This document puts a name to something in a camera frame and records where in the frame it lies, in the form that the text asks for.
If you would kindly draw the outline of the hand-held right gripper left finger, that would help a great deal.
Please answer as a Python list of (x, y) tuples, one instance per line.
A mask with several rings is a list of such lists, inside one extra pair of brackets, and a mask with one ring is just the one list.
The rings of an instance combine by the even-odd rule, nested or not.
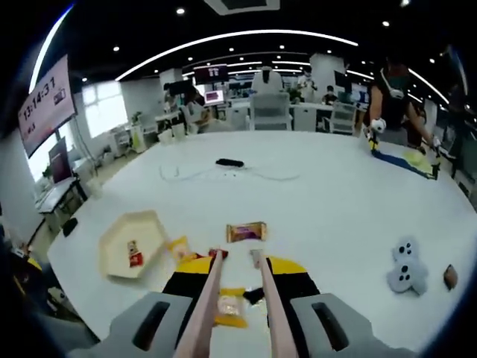
[(162, 292), (150, 292), (116, 316), (107, 338), (70, 357), (172, 357), (215, 258), (179, 265)]

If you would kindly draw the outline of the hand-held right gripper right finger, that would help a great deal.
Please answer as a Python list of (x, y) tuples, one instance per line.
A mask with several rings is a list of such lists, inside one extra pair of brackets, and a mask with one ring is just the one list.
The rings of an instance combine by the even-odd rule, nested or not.
[(294, 261), (265, 257), (265, 301), (273, 357), (416, 357), (376, 338), (370, 321), (322, 293)]

